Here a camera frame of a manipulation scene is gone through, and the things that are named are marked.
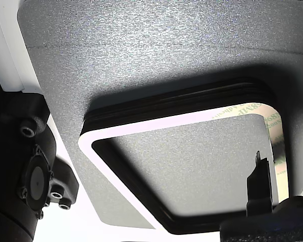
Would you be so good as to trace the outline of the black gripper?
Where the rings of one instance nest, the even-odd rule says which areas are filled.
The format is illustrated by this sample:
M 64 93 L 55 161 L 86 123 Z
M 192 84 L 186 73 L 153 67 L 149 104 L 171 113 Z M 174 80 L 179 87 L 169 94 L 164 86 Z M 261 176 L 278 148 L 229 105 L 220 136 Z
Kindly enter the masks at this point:
M 247 217 L 223 222 L 220 241 L 303 241 L 303 196 L 273 210 L 269 162 L 257 151 L 255 163 L 247 178 Z

